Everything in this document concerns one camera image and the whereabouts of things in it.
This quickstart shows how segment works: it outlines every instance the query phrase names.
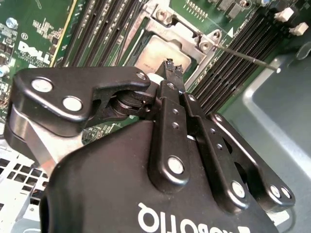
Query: ram slot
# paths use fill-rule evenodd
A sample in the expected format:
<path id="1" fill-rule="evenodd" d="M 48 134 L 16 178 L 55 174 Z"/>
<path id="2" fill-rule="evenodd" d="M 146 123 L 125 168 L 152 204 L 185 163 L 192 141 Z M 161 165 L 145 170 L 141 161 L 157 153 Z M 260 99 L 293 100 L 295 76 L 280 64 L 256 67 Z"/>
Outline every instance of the ram slot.
<path id="1" fill-rule="evenodd" d="M 117 26 L 113 29 L 113 32 L 109 37 L 109 40 L 107 41 L 106 49 L 102 53 L 101 58 L 97 63 L 97 66 L 103 67 L 107 62 L 108 57 L 111 54 L 111 51 L 113 50 L 114 46 L 116 45 L 119 36 L 121 35 L 123 29 L 125 28 L 126 23 L 129 21 L 130 15 L 134 7 L 135 7 L 135 0 L 132 1 L 129 0 L 128 4 L 126 5 L 126 8 L 122 11 Z"/>
<path id="2" fill-rule="evenodd" d="M 259 17 L 253 18 L 251 22 L 246 25 L 246 28 L 239 33 L 239 35 L 234 39 L 233 43 L 229 48 L 239 51 L 239 48 L 247 41 L 247 39 L 252 35 L 252 33 L 262 24 L 262 19 Z M 206 90 L 210 88 L 210 85 L 214 82 L 215 77 L 223 71 L 230 62 L 231 59 L 234 59 L 234 56 L 229 53 L 223 53 L 220 59 L 214 64 L 214 66 L 207 72 L 204 79 L 198 84 L 194 89 L 193 94 L 200 98 Z"/>
<path id="3" fill-rule="evenodd" d="M 267 47 L 269 47 L 269 45 L 271 44 L 271 41 L 276 41 L 275 38 L 277 37 L 277 35 L 275 34 L 273 30 L 271 30 L 270 32 L 271 33 L 269 33 L 269 35 L 266 37 L 268 39 L 261 41 L 261 44 L 257 45 L 257 49 L 253 51 L 252 53 L 250 53 L 250 56 L 258 55 L 262 53 L 263 51 L 267 52 L 267 49 L 269 49 Z M 259 55 L 258 57 L 260 59 L 266 58 L 265 56 L 262 56 L 262 55 Z M 222 85 L 220 89 L 215 91 L 215 93 L 213 93 L 213 95 L 210 96 L 209 101 L 207 101 L 208 104 L 205 104 L 204 106 L 204 111 L 210 112 L 213 109 L 213 106 L 216 105 L 217 102 L 219 102 L 221 97 L 223 97 L 228 91 L 230 91 L 236 85 L 240 84 L 240 82 L 245 79 L 245 76 L 249 74 L 249 70 L 250 69 L 252 70 L 253 67 L 257 68 L 257 65 L 242 59 L 241 64 L 239 65 L 239 68 L 234 70 L 234 72 L 231 75 L 231 78 L 226 81 L 227 86 Z"/>
<path id="4" fill-rule="evenodd" d="M 262 30 L 258 29 L 254 36 L 243 41 L 242 46 L 237 51 L 247 54 L 249 56 L 256 55 L 252 54 L 251 49 L 254 46 L 258 46 L 258 42 L 260 42 L 260 40 L 265 36 L 266 33 L 262 33 Z M 243 61 L 243 59 L 233 56 L 230 53 L 228 55 L 230 56 L 230 58 L 224 65 L 224 68 L 215 73 L 215 75 L 213 75 L 214 82 L 210 82 L 208 84 L 209 88 L 206 89 L 206 91 L 202 92 L 200 96 L 198 96 L 198 99 L 202 105 L 205 105 L 206 102 L 209 101 L 210 97 L 214 94 L 217 88 L 219 88 L 224 82 L 226 82 L 227 78 L 231 76 L 234 70 L 238 69 L 238 67 L 240 66 L 240 62 Z"/>
<path id="5" fill-rule="evenodd" d="M 283 36 L 281 28 L 276 28 L 264 17 L 255 14 L 229 47 L 262 60 Z M 224 52 L 192 93 L 205 114 L 216 111 L 256 68 L 257 65 Z"/>
<path id="6" fill-rule="evenodd" d="M 101 31 L 96 38 L 92 49 L 90 50 L 90 53 L 88 54 L 88 57 L 86 58 L 85 66 L 97 66 L 96 58 L 103 52 L 103 45 L 106 44 L 106 41 L 109 39 L 107 35 L 109 35 L 112 30 L 111 26 L 113 26 L 114 19 L 116 15 L 118 14 L 121 7 L 125 7 L 125 3 L 123 3 L 124 0 L 115 0 L 113 2 L 112 11 L 107 16 L 107 20 L 104 22 L 103 27 L 101 28 Z"/>
<path id="7" fill-rule="evenodd" d="M 261 56 L 261 59 L 264 60 L 266 59 L 269 54 L 270 51 L 274 50 L 277 48 L 279 44 L 278 40 L 275 40 L 268 48 L 266 48 L 264 50 L 264 54 Z M 248 67 L 247 71 L 241 75 L 241 77 L 239 79 L 237 79 L 236 83 L 234 83 L 233 86 L 231 86 L 231 88 L 228 88 L 226 90 L 226 92 L 224 92 L 223 94 L 221 94 L 215 101 L 213 104 L 211 104 L 208 108 L 207 108 L 207 112 L 216 112 L 218 111 L 223 104 L 236 92 L 237 89 L 239 89 L 243 83 L 247 80 L 247 78 L 253 73 L 255 72 L 255 70 L 258 68 L 257 65 L 255 64 L 250 64 L 250 66 Z"/>
<path id="8" fill-rule="evenodd" d="M 106 20 L 106 15 L 110 10 L 110 5 L 108 0 L 101 0 L 99 6 L 94 12 L 94 16 L 91 19 L 89 27 L 85 33 L 85 37 L 80 43 L 79 49 L 75 55 L 75 59 L 72 62 L 72 66 L 81 67 L 83 66 L 83 59 L 88 54 L 90 47 L 96 37 L 99 29 L 104 24 Z"/>
<path id="9" fill-rule="evenodd" d="M 95 12 L 95 8 L 98 4 L 99 0 L 89 0 L 85 7 L 84 13 L 79 21 L 78 26 L 75 28 L 70 43 L 66 49 L 66 54 L 62 61 L 62 66 L 66 66 L 69 64 L 71 66 L 70 58 L 78 43 L 85 36 L 85 31 L 88 29 L 91 19 L 93 18 L 93 14 Z"/>

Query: motherboard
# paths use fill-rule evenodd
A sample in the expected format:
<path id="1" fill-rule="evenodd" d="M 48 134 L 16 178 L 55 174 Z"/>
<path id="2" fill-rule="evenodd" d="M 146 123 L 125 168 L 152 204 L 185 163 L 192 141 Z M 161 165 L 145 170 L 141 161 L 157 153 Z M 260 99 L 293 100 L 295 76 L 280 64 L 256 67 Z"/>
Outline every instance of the motherboard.
<path id="1" fill-rule="evenodd" d="M 185 88 L 205 114 L 221 111 L 263 69 L 221 48 L 269 63 L 308 29 L 309 8 L 309 0 L 0 0 L 0 121 L 6 120 L 12 78 L 21 69 L 136 66 L 148 74 L 167 59 L 182 67 Z M 137 119 L 85 129 L 83 143 Z M 44 172 L 7 145 L 0 149 L 14 153 L 0 157 L 0 183 L 22 189 L 18 195 L 34 193 L 34 187 L 41 193 L 48 181 Z M 33 173 L 42 174 L 40 182 Z M 29 179 L 37 184 L 27 184 Z M 31 199 L 29 216 L 39 200 Z M 0 232 L 13 223 L 0 224 Z"/>

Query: screw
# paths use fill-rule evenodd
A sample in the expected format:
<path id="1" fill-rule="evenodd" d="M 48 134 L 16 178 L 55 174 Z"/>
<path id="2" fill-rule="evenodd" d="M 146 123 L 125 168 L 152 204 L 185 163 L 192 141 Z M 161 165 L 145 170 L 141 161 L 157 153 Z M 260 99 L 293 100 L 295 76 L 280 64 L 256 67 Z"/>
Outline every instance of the screw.
<path id="1" fill-rule="evenodd" d="M 31 86 L 39 92 L 50 92 L 53 89 L 53 85 L 44 79 L 35 79 L 31 82 Z"/>
<path id="2" fill-rule="evenodd" d="M 281 187 L 281 190 L 282 190 L 282 192 L 284 193 L 284 195 L 285 195 L 287 198 L 289 198 L 289 199 L 292 198 L 290 192 L 289 192 L 286 188 Z"/>
<path id="3" fill-rule="evenodd" d="M 177 109 L 173 109 L 173 113 L 175 114 L 175 115 L 178 115 L 179 114 L 179 111 L 177 110 Z"/>
<path id="4" fill-rule="evenodd" d="M 175 86 L 173 83 L 167 83 L 167 86 L 169 86 L 170 89 L 175 90 Z"/>
<path id="5" fill-rule="evenodd" d="M 164 21 L 167 17 L 167 12 L 163 10 L 158 10 L 155 16 L 158 20 Z"/>
<path id="6" fill-rule="evenodd" d="M 137 76 L 140 78 L 140 79 L 143 79 L 143 80 L 146 80 L 146 77 L 143 73 L 137 73 Z"/>
<path id="7" fill-rule="evenodd" d="M 66 97 L 63 100 L 63 105 L 70 111 L 79 111 L 82 109 L 81 101 L 76 97 Z"/>
<path id="8" fill-rule="evenodd" d="M 215 33 L 214 33 L 214 37 L 219 38 L 219 36 L 220 36 L 220 33 L 219 33 L 219 32 L 215 32 Z"/>
<path id="9" fill-rule="evenodd" d="M 239 198 L 245 198 L 245 191 L 242 187 L 242 185 L 240 185 L 239 182 L 233 181 L 231 183 L 231 187 L 234 191 L 234 193 L 239 197 Z"/>
<path id="10" fill-rule="evenodd" d="M 184 172 L 184 166 L 179 159 L 177 159 L 175 157 L 170 157 L 167 162 L 168 162 L 170 170 L 173 173 L 181 174 Z"/>
<path id="11" fill-rule="evenodd" d="M 18 22 L 16 19 L 12 18 L 12 17 L 9 17 L 6 22 L 5 22 L 6 26 L 10 29 L 17 29 L 18 27 Z"/>
<path id="12" fill-rule="evenodd" d="M 222 118 L 219 115 L 215 115 L 216 120 L 222 121 Z"/>
<path id="13" fill-rule="evenodd" d="M 219 143 L 216 146 L 217 146 L 217 149 L 219 149 L 219 150 L 223 149 L 223 146 L 221 144 L 219 144 Z"/>
<path id="14" fill-rule="evenodd" d="M 174 129 L 178 129 L 178 128 L 179 128 L 179 124 L 176 123 L 176 122 L 173 122 L 173 123 L 172 123 L 172 126 L 173 126 Z"/>
<path id="15" fill-rule="evenodd" d="M 271 192 L 274 196 L 276 196 L 277 198 L 281 197 L 280 191 L 277 189 L 277 187 L 275 186 L 270 186 Z"/>
<path id="16" fill-rule="evenodd" d="M 190 99 L 191 101 L 195 101 L 195 97 L 194 97 L 193 95 L 189 95 L 189 99 Z"/>

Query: capacitor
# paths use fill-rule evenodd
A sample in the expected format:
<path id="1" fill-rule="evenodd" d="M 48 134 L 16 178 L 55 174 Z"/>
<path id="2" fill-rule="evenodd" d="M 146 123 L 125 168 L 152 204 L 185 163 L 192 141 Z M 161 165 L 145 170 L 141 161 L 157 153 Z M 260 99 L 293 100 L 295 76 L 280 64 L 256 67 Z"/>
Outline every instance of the capacitor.
<path id="1" fill-rule="evenodd" d="M 7 65 L 0 65 L 0 78 L 10 73 L 10 68 Z"/>

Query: black dimm slot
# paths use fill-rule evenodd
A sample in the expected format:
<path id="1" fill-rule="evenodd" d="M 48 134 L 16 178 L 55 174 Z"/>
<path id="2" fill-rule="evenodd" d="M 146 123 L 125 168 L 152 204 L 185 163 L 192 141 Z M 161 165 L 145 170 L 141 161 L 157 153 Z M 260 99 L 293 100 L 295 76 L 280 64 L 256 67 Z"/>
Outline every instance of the black dimm slot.
<path id="1" fill-rule="evenodd" d="M 94 59 L 97 55 L 98 49 L 100 48 L 100 46 L 104 43 L 104 39 L 106 37 L 106 35 L 108 34 L 108 30 L 111 26 L 111 24 L 113 23 L 113 19 L 115 17 L 115 15 L 118 13 L 120 6 L 122 5 L 123 0 L 115 0 L 113 1 L 113 5 L 110 6 L 110 8 L 112 9 L 112 11 L 109 11 L 109 14 L 107 14 L 107 20 L 106 22 L 104 22 L 101 31 L 98 35 L 98 37 L 96 38 L 93 48 L 91 49 L 90 53 L 88 54 L 88 57 L 86 59 L 85 62 L 85 66 L 89 67 L 93 64 Z"/>
<path id="2" fill-rule="evenodd" d="M 260 17 L 259 14 L 253 15 L 253 17 L 250 19 L 250 21 L 247 23 L 247 25 L 243 28 L 243 33 L 239 33 L 237 37 L 233 40 L 233 42 L 230 44 L 229 48 L 233 49 L 236 48 L 241 42 L 242 39 L 245 39 L 245 35 L 250 35 L 254 32 L 256 27 L 258 27 L 262 23 L 263 19 Z M 225 56 L 221 56 L 219 60 L 217 61 L 217 64 L 221 64 L 223 61 L 226 60 Z M 212 69 L 215 70 L 218 66 L 215 64 Z"/>
<path id="3" fill-rule="evenodd" d="M 256 46 L 256 50 L 252 51 L 249 56 L 255 56 L 257 54 L 258 58 L 264 59 L 265 57 L 261 56 L 261 53 L 265 51 L 266 47 L 269 46 L 271 41 L 273 41 L 277 37 L 275 32 L 273 30 L 270 30 L 270 33 L 265 36 L 265 40 L 262 40 L 260 44 Z M 214 105 L 216 101 L 223 96 L 227 90 L 231 89 L 232 86 L 235 86 L 236 83 L 238 83 L 242 77 L 245 76 L 245 73 L 251 68 L 253 63 L 240 59 L 241 64 L 239 65 L 238 69 L 234 70 L 234 73 L 232 73 L 231 78 L 227 80 L 227 85 L 223 85 L 221 89 L 217 90 L 217 93 L 214 93 L 211 97 L 213 97 L 211 100 L 209 100 L 209 104 L 205 104 L 204 106 L 204 112 L 209 112 L 210 109 L 212 108 L 211 105 Z"/>
<path id="4" fill-rule="evenodd" d="M 264 60 L 277 47 L 284 34 L 281 32 L 282 28 L 271 24 L 258 12 L 260 11 L 253 15 L 229 48 Z M 192 93 L 205 114 L 217 111 L 256 68 L 258 66 L 249 61 L 223 52 Z"/>
<path id="5" fill-rule="evenodd" d="M 91 7 L 91 4 L 92 4 L 93 1 L 94 0 L 89 0 L 87 2 L 87 5 L 85 6 L 85 10 L 83 12 L 83 15 L 80 18 L 79 23 L 78 23 L 77 27 L 75 28 L 75 30 L 73 32 L 73 35 L 71 37 L 70 43 L 68 44 L 68 47 L 66 48 L 65 56 L 64 56 L 64 58 L 62 60 L 62 63 L 60 64 L 60 66 L 62 66 L 62 67 L 64 67 L 66 65 L 66 63 L 69 61 L 69 57 L 70 57 L 70 55 L 72 53 L 72 50 L 73 50 L 74 45 L 75 45 L 75 42 L 79 38 L 79 35 L 81 35 L 80 31 L 83 28 L 84 20 L 85 20 L 86 16 L 88 15 L 87 10 Z"/>
<path id="6" fill-rule="evenodd" d="M 253 20 L 251 21 L 250 25 L 246 25 L 246 28 L 244 28 L 245 31 L 243 31 L 243 33 L 239 33 L 239 35 L 236 37 L 236 39 L 233 41 L 233 43 L 229 46 L 229 48 L 236 50 L 243 45 L 243 43 L 246 42 L 247 38 L 250 37 L 250 35 L 253 33 L 253 31 L 256 30 L 256 28 L 258 27 L 258 25 L 261 25 L 262 20 L 259 17 L 255 17 L 253 18 Z M 201 96 L 201 94 L 209 87 L 209 84 L 214 80 L 213 76 L 215 74 L 217 74 L 218 72 L 222 71 L 222 69 L 224 69 L 226 67 L 226 64 L 233 59 L 233 55 L 229 55 L 229 54 L 225 54 L 223 53 L 222 56 L 220 57 L 220 59 L 215 63 L 215 65 L 211 68 L 211 70 L 208 71 L 207 75 L 205 76 L 206 78 L 204 78 L 199 85 L 195 88 L 195 90 L 193 91 L 193 94 L 199 98 Z"/>
<path id="7" fill-rule="evenodd" d="M 248 36 L 244 40 L 240 41 L 239 46 L 237 46 L 235 50 L 242 52 L 242 53 L 247 52 L 248 47 L 245 46 L 245 43 L 254 44 L 257 39 L 257 36 L 260 35 L 260 32 L 261 32 L 261 30 L 256 30 L 256 29 L 254 29 L 253 31 L 255 31 L 255 36 L 251 36 L 253 35 L 252 33 L 248 34 Z M 235 62 L 240 60 L 238 57 L 230 53 L 225 53 L 223 54 L 223 56 L 226 57 L 226 59 L 223 62 L 221 62 L 221 66 L 217 66 L 215 69 L 212 69 L 211 80 L 208 82 L 208 84 L 205 84 L 204 88 L 200 90 L 199 93 L 196 94 L 196 97 L 198 98 L 200 102 L 206 99 L 206 96 L 209 94 L 208 90 L 213 90 L 214 88 L 213 84 L 215 84 L 215 81 L 220 82 L 221 79 L 223 78 L 222 74 L 225 74 L 225 75 L 230 74 L 230 72 L 233 70 L 233 66 Z"/>
<path id="8" fill-rule="evenodd" d="M 278 41 L 276 40 L 276 41 L 265 51 L 265 54 L 264 54 L 264 56 L 263 56 L 261 59 L 264 60 L 265 58 L 267 58 L 268 55 L 269 55 L 269 51 L 270 51 L 270 50 L 274 50 L 277 46 L 278 46 Z M 243 79 L 240 79 L 240 80 L 238 81 L 238 83 L 235 84 L 235 86 L 234 86 L 231 90 L 227 91 L 227 93 L 226 93 L 225 95 L 219 97 L 219 98 L 217 99 L 217 101 L 209 108 L 208 112 L 217 112 L 217 111 L 221 108 L 221 106 L 222 106 L 225 102 L 227 102 L 227 101 L 230 99 L 230 97 L 234 94 L 234 92 L 235 92 L 238 88 L 240 88 L 240 87 L 243 85 L 243 83 L 247 80 L 247 78 L 248 78 L 253 72 L 255 72 L 255 70 L 258 68 L 258 66 L 257 66 L 257 65 L 254 65 L 254 64 L 252 64 L 251 66 L 252 66 L 252 67 L 251 67 L 250 69 L 248 69 L 247 74 L 245 74 L 244 78 L 243 78 Z"/>
<path id="9" fill-rule="evenodd" d="M 99 12 L 101 12 L 104 9 L 105 3 L 106 3 L 106 0 L 96 1 L 96 5 L 93 7 L 93 12 L 92 14 L 90 14 L 90 19 L 88 20 L 88 27 L 86 29 L 86 32 L 84 33 L 84 37 L 82 41 L 80 42 L 78 50 L 71 62 L 71 66 L 77 67 L 79 63 L 81 62 L 83 54 L 86 51 L 87 45 L 89 44 L 93 36 L 94 29 L 96 28 L 98 24 L 98 21 L 100 18 Z"/>
<path id="10" fill-rule="evenodd" d="M 122 14 L 120 16 L 120 19 L 118 20 L 118 25 L 114 28 L 109 40 L 107 41 L 106 50 L 103 51 L 102 56 L 97 63 L 97 66 L 102 67 L 105 65 L 111 51 L 113 50 L 119 36 L 122 33 L 123 28 L 125 27 L 127 23 L 127 19 L 130 18 L 130 15 L 135 8 L 135 0 L 129 0 L 126 7 L 122 11 Z"/>
<path id="11" fill-rule="evenodd" d="M 258 30 L 255 33 L 255 36 L 252 36 L 251 39 L 243 41 L 243 47 L 240 50 L 240 52 L 247 54 L 249 56 L 255 56 L 255 51 L 252 52 L 252 48 L 254 46 L 260 47 L 260 43 L 263 43 L 264 41 L 260 41 L 261 38 L 265 37 L 266 34 L 262 33 L 262 31 Z M 231 77 L 232 72 L 235 70 L 239 70 L 241 67 L 241 62 L 244 61 L 243 59 L 233 56 L 233 59 L 230 61 L 230 63 L 227 63 L 225 66 L 225 69 L 223 70 L 224 75 L 219 75 L 217 77 L 218 81 L 213 83 L 211 85 L 210 89 L 205 91 L 204 94 L 199 98 L 199 101 L 202 105 L 204 105 L 209 99 L 213 96 L 213 94 L 217 91 L 217 89 L 227 80 L 228 77 Z"/>

